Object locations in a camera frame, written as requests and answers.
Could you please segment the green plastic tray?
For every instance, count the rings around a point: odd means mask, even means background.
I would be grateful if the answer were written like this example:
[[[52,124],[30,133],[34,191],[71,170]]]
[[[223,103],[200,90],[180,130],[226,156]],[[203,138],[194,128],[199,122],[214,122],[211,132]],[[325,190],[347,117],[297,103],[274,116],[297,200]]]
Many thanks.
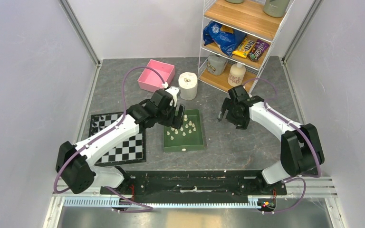
[[[205,149],[202,121],[198,109],[185,110],[188,122],[183,122],[179,130],[163,128],[163,150],[165,152],[201,151]]]

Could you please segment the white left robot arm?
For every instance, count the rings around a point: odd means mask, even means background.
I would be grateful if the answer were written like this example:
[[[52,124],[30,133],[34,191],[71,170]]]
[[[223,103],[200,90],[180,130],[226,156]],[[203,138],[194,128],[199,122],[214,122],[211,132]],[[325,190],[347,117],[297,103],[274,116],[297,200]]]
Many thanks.
[[[99,167],[104,154],[140,131],[155,124],[179,129],[185,106],[177,104],[180,89],[171,86],[155,91],[150,99],[130,106],[115,122],[95,135],[75,144],[66,141],[59,147],[53,190],[80,194],[91,186],[109,186],[117,193],[129,191],[130,181],[119,168]]]

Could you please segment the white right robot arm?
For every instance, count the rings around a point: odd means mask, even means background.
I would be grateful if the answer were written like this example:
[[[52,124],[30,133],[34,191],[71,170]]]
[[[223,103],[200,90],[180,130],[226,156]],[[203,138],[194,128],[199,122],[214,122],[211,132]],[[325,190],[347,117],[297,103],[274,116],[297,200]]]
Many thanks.
[[[228,91],[221,106],[218,121],[226,119],[236,129],[247,129],[250,121],[262,125],[280,141],[280,160],[263,169],[256,177],[255,188],[268,194],[276,183],[300,175],[319,178],[325,158],[313,124],[300,124],[283,116],[259,96],[250,96],[242,86]]]

